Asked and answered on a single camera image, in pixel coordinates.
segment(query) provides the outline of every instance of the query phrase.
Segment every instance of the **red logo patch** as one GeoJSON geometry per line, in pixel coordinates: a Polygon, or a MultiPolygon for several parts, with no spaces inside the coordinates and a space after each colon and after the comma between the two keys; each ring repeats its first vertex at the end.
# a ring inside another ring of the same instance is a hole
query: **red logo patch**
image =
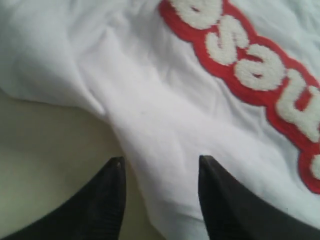
{"type": "Polygon", "coordinates": [[[159,11],[202,66],[255,106],[299,150],[302,181],[320,194],[320,85],[274,42],[259,36],[228,0],[163,0],[159,11]]]}

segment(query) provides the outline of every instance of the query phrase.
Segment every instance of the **embroidered patch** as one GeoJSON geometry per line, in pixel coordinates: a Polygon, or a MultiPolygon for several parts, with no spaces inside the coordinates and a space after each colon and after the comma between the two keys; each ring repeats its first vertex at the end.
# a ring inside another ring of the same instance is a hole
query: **embroidered patch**
{"type": "Polygon", "coordinates": [[[266,118],[299,150],[298,172],[320,194],[320,85],[228,0],[162,0],[159,11],[203,67],[266,118]]]}

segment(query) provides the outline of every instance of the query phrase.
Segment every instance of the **beige floor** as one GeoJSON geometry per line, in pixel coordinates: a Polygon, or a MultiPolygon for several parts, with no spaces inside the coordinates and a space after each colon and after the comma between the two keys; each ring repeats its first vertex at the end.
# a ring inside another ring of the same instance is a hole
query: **beige floor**
{"type": "MultiPolygon", "coordinates": [[[[113,156],[111,129],[75,108],[22,102],[0,92],[0,238],[54,210],[113,156]]],[[[127,164],[121,240],[163,240],[150,225],[127,164]]]]}

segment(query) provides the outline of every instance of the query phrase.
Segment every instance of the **red border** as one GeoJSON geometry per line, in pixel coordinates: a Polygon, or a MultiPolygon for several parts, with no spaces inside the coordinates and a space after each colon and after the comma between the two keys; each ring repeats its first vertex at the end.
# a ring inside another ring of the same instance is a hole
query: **red border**
{"type": "MultiPolygon", "coordinates": [[[[284,134],[300,150],[298,171],[302,181],[310,191],[315,194],[320,194],[320,180],[313,177],[310,169],[314,155],[320,154],[320,143],[311,142],[303,133],[298,130],[294,124],[288,123],[280,118],[276,111],[276,102],[284,88],[287,86],[288,79],[285,78],[283,84],[278,89],[273,91],[253,90],[242,85],[234,75],[234,67],[236,63],[228,66],[219,64],[210,58],[207,52],[205,46],[205,37],[208,32],[218,32],[218,27],[216,25],[205,30],[198,30],[191,27],[177,15],[176,10],[172,7],[168,0],[162,0],[159,5],[159,11],[166,24],[179,38],[192,43],[193,49],[200,63],[209,73],[216,77],[222,78],[231,92],[242,101],[251,105],[266,107],[266,118],[270,124],[280,133],[284,134]]],[[[248,34],[250,45],[259,44],[270,48],[279,55],[283,65],[287,69],[295,69],[300,72],[308,86],[320,88],[317,80],[301,63],[290,58],[277,44],[271,40],[259,36],[248,19],[235,6],[231,5],[228,0],[223,0],[222,15],[231,15],[242,23],[248,34]]],[[[246,49],[238,48],[237,52],[239,60],[243,58],[252,59],[252,56],[247,55],[246,49]]],[[[301,98],[299,99],[299,103],[305,104],[306,106],[308,104],[309,97],[307,94],[304,94],[301,96],[301,98]]]]}

